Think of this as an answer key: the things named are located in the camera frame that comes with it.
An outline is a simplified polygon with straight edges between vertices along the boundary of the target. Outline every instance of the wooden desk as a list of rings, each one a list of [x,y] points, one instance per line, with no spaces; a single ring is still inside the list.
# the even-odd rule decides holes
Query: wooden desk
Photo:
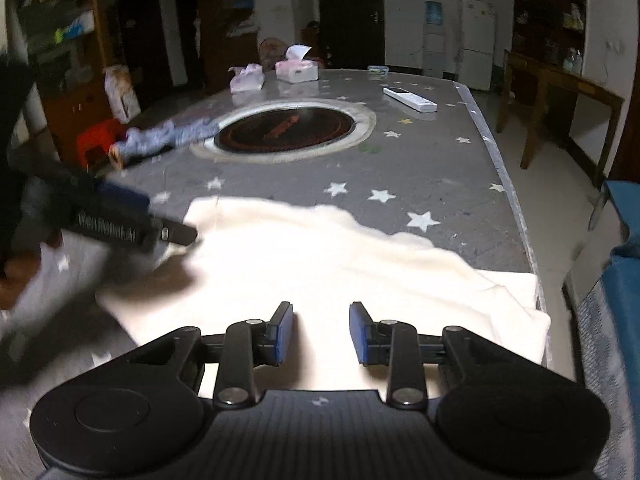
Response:
[[[545,113],[546,91],[549,85],[586,95],[587,97],[601,102],[611,108],[611,118],[609,120],[609,127],[607,129],[607,135],[605,136],[602,152],[600,153],[600,160],[598,161],[595,174],[591,179],[591,182],[595,187],[600,187],[602,184],[604,167],[607,163],[607,159],[609,158],[611,145],[613,143],[614,136],[616,135],[616,129],[618,128],[620,110],[622,110],[622,103],[624,102],[624,99],[593,81],[569,72],[564,72],[555,66],[542,63],[532,57],[515,54],[514,52],[507,52],[506,68],[504,72],[504,87],[502,89],[500,107],[498,109],[498,120],[495,127],[497,132],[501,132],[507,123],[513,70],[524,70],[524,72],[533,74],[538,78],[536,103],[533,107],[533,114],[527,131],[527,142],[524,146],[524,152],[522,153],[522,160],[520,161],[520,167],[523,170],[526,170],[529,167],[529,164],[536,153],[538,144],[540,143],[538,127],[540,126],[542,117]]]

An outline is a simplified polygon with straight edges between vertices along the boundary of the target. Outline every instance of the white refrigerator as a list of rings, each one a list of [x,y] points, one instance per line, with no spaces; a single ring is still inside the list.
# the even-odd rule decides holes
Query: white refrigerator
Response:
[[[469,88],[488,91],[494,65],[494,9],[482,0],[460,0],[460,23],[458,81]]]

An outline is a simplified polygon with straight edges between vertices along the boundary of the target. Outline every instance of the bottle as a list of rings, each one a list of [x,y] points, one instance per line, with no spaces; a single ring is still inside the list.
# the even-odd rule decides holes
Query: bottle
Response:
[[[569,52],[567,53],[566,58],[564,59],[564,62],[562,63],[562,69],[566,70],[567,72],[573,72],[574,62],[575,62],[575,49],[571,47],[569,49]]]
[[[578,51],[574,59],[574,73],[576,75],[582,75],[582,53]]]

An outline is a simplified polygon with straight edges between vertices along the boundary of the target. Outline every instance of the blue gripper pad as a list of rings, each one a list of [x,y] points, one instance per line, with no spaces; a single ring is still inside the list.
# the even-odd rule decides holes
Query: blue gripper pad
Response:
[[[282,320],[278,324],[278,335],[276,336],[276,362],[281,365],[287,360],[289,342],[293,332],[293,305],[290,304]]]
[[[367,336],[365,333],[365,321],[358,314],[357,306],[352,303],[349,307],[349,332],[351,341],[361,365],[367,364]]]
[[[111,182],[101,182],[95,187],[101,197],[113,200],[118,204],[140,211],[148,211],[151,199],[140,192],[121,187]]]

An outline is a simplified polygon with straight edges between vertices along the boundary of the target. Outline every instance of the pink tissue box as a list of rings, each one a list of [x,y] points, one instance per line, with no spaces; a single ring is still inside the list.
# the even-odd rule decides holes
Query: pink tissue box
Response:
[[[289,83],[318,80],[318,64],[308,59],[290,59],[276,63],[276,77]]]

